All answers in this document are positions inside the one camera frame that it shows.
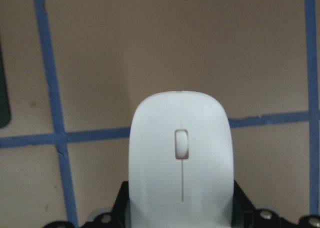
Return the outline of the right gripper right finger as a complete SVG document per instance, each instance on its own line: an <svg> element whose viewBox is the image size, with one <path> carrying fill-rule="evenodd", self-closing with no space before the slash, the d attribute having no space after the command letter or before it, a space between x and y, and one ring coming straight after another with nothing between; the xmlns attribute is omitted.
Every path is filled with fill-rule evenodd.
<svg viewBox="0 0 320 228"><path fill-rule="evenodd" d="M234 180L231 226L239 228L253 227L255 210L256 208L250 199Z"/></svg>

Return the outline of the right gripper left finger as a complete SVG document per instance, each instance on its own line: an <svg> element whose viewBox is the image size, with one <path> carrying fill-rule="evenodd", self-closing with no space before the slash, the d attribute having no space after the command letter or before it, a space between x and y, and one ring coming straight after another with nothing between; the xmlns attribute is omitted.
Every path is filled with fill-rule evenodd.
<svg viewBox="0 0 320 228"><path fill-rule="evenodd" d="M111 210L111 227L131 227L129 182L122 182Z"/></svg>

